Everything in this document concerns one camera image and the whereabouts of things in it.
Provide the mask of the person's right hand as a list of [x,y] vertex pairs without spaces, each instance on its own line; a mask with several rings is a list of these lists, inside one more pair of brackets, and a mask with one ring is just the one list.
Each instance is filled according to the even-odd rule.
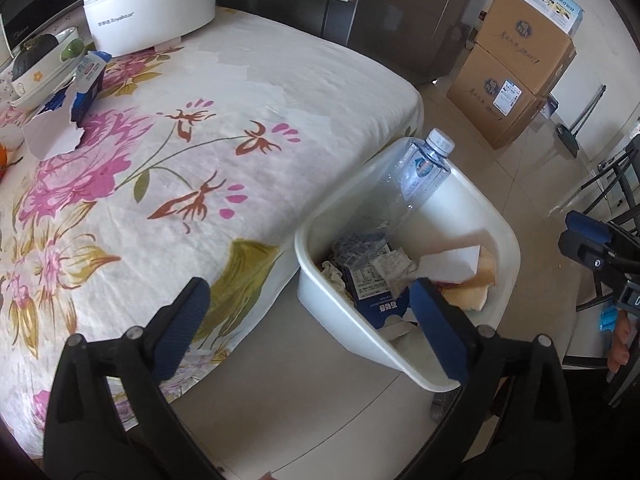
[[616,324],[612,333],[611,349],[608,350],[608,370],[615,374],[625,366],[629,360],[628,339],[631,334],[631,324],[628,314],[619,310]]

